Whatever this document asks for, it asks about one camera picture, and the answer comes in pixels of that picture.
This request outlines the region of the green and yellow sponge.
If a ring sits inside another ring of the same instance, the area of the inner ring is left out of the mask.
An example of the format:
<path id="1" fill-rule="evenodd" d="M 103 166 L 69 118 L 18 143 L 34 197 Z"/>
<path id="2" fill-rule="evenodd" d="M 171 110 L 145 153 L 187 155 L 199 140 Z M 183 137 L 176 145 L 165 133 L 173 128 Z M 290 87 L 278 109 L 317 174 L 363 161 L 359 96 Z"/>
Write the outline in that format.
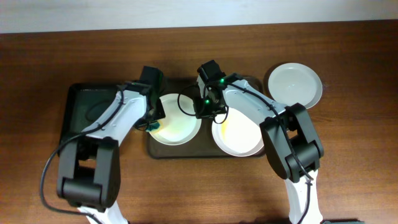
<path id="1" fill-rule="evenodd" d="M 146 127 L 146 132 L 152 132 L 156 131 L 160 128 L 161 124 L 158 121 L 155 121 L 153 123 L 149 123 Z"/>

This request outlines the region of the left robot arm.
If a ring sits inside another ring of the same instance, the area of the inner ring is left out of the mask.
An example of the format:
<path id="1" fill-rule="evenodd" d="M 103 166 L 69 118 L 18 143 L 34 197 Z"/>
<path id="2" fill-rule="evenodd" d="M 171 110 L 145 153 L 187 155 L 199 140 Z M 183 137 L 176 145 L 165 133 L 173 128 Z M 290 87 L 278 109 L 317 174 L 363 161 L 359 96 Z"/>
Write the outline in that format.
<path id="1" fill-rule="evenodd" d="M 145 66 L 137 81 L 118 86 L 113 102 L 99 118 L 61 143 L 57 195 L 90 223 L 127 223 L 116 201 L 121 170 L 119 147 L 132 128 L 159 127 L 164 74 Z"/>

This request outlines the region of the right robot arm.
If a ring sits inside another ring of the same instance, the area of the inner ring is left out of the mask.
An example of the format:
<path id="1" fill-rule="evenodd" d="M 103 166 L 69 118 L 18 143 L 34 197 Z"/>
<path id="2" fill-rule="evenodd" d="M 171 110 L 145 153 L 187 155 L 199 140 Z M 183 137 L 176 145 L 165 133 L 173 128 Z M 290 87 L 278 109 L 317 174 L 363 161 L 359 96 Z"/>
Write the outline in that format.
<path id="1" fill-rule="evenodd" d="M 323 146 L 307 109 L 266 97 L 237 73 L 226 75 L 210 60 L 199 66 L 195 116 L 214 119 L 233 108 L 259 126 L 267 160 L 285 182 L 291 223 L 321 223 L 317 176 Z"/>

